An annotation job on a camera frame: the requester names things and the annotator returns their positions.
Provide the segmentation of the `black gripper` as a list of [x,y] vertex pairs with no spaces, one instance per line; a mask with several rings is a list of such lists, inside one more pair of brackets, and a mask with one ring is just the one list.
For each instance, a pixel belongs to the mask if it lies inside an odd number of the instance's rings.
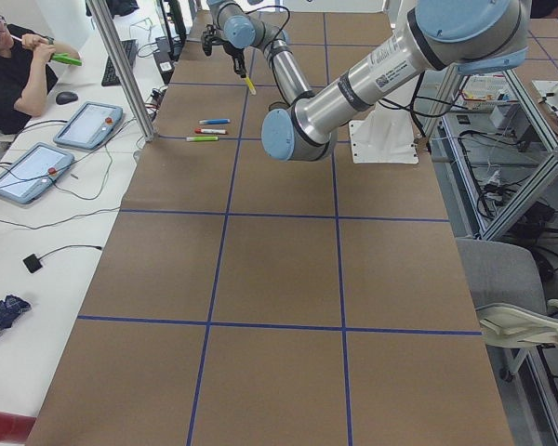
[[227,54],[232,58],[233,71],[239,77],[246,77],[246,62],[244,50],[236,48],[232,44],[227,45]]

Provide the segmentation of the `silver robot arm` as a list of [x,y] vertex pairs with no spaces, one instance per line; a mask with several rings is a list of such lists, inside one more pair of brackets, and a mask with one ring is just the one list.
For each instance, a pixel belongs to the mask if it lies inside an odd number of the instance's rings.
[[214,27],[232,46],[264,54],[288,104],[265,116],[264,150],[276,160],[303,162],[329,156],[340,126],[427,70],[455,64],[471,75],[521,65],[531,13],[528,1],[419,1],[390,39],[314,94],[280,28],[250,17],[234,1],[208,6]]

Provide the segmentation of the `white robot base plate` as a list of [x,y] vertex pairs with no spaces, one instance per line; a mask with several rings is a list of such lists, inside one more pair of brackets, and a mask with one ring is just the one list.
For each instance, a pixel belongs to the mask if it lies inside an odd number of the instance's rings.
[[417,164],[411,119],[406,111],[377,108],[348,124],[355,164]]

